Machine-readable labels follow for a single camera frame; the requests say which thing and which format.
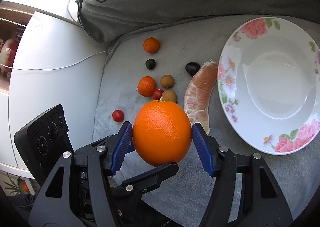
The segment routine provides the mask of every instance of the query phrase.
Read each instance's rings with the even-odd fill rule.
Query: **floral plate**
[[[287,155],[320,130],[320,50],[294,23],[248,21],[225,44],[219,97],[230,124],[255,149]]]

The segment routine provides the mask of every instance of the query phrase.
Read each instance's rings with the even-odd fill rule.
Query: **black fruit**
[[[186,64],[186,71],[189,75],[194,76],[198,73],[200,69],[200,65],[197,62],[189,62]]]
[[[146,67],[149,70],[153,70],[156,67],[156,61],[153,58],[150,58],[146,61]]]

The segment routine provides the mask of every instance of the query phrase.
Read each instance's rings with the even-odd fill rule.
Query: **plate rim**
[[[230,35],[230,37],[227,39],[226,43],[224,44],[223,48],[222,48],[222,51],[221,51],[221,54],[220,54],[220,57],[219,57],[219,62],[218,62],[218,72],[217,72],[217,83],[219,83],[219,67],[220,67],[220,61],[221,61],[221,58],[222,58],[222,52],[223,50],[225,49],[225,47],[227,46],[227,44],[229,43],[229,41],[232,39],[233,35],[242,27],[244,26],[245,24],[251,22],[251,21],[254,21],[254,20],[257,20],[257,19],[266,19],[266,18],[276,18],[276,19],[280,19],[280,20],[284,20],[285,22],[289,22],[293,25],[295,25],[296,27],[298,27],[299,29],[301,29],[303,32],[305,32],[309,38],[312,39],[312,41],[315,43],[317,49],[319,49],[319,46],[317,45],[316,41],[309,35],[309,33],[307,33],[303,28],[301,28],[300,26],[298,26],[297,24],[289,21],[289,20],[286,20],[286,19],[283,19],[283,18],[279,18],[277,16],[262,16],[262,17],[257,17],[257,18],[254,18],[254,19],[251,19],[251,20],[248,20],[244,23],[242,23],[236,30],[234,30],[232,32],[232,34]],[[233,122],[230,120],[229,116],[227,115],[227,112],[225,110],[225,107],[224,107],[224,104],[222,102],[222,97],[221,97],[221,90],[220,90],[220,87],[218,87],[218,94],[219,94],[219,100],[220,100],[220,104],[222,106],[222,109],[223,109],[223,112],[224,112],[224,115],[226,116],[229,124],[232,126],[233,130],[242,138],[242,140],[244,142],[246,142],[248,145],[250,145],[251,147],[253,147],[254,149],[260,151],[260,152],[263,152],[263,153],[266,153],[266,154],[269,154],[269,155],[275,155],[275,156],[284,156],[284,155],[289,155],[289,154],[293,154],[295,152],[298,152],[299,150],[305,148],[306,146],[308,146],[314,139],[315,137],[318,135],[318,133],[320,132],[320,128],[318,129],[317,133],[307,142],[305,143],[304,145],[302,145],[301,147],[299,147],[298,149],[296,150],[293,150],[293,151],[289,151],[289,152],[270,152],[270,151],[266,151],[266,150],[262,150],[261,148],[259,147],[256,147],[254,146],[253,144],[249,143],[234,127],[233,125]]]

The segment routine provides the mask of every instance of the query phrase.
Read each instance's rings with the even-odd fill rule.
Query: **camera lens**
[[[42,136],[38,138],[38,149],[43,156],[45,156],[48,152],[47,140]]]
[[[61,130],[64,129],[64,119],[62,117],[59,118],[59,127]]]
[[[50,140],[53,143],[55,143],[57,141],[57,139],[58,139],[58,129],[57,129],[56,125],[53,122],[49,125],[48,134],[49,134]]]

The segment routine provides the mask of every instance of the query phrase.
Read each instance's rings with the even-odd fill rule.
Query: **plate center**
[[[246,80],[255,106],[274,119],[296,114],[308,95],[300,67],[282,52],[259,55],[249,65]]]

